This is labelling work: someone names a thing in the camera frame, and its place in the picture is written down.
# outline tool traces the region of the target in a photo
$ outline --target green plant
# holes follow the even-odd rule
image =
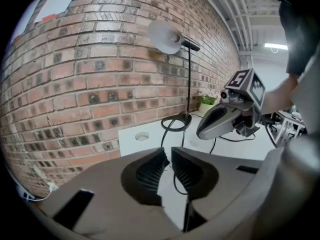
[[[208,95],[203,95],[201,96],[201,102],[203,104],[207,104],[207,105],[213,105],[215,104],[215,101],[216,101],[217,98],[214,98],[214,97],[210,97]]]

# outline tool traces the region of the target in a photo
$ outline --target potted plant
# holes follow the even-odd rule
[[[208,112],[208,110],[213,108],[218,102],[217,96],[215,94],[215,91],[211,89],[202,88],[202,89],[199,89],[198,91],[199,91],[198,95],[201,98],[199,112],[205,115]]]

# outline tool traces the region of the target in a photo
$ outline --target ceiling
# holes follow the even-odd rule
[[[228,25],[239,54],[249,67],[255,59],[286,62],[288,51],[265,48],[265,43],[286,45],[277,0],[209,0]]]

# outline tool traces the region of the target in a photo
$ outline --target white pot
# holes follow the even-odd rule
[[[204,116],[208,112],[208,110],[212,109],[214,106],[215,105],[201,103],[199,107],[199,112]]]

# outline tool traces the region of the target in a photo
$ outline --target fluorescent light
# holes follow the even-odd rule
[[[265,43],[264,47],[288,50],[288,46],[282,45],[282,44],[275,44],[275,43]]]

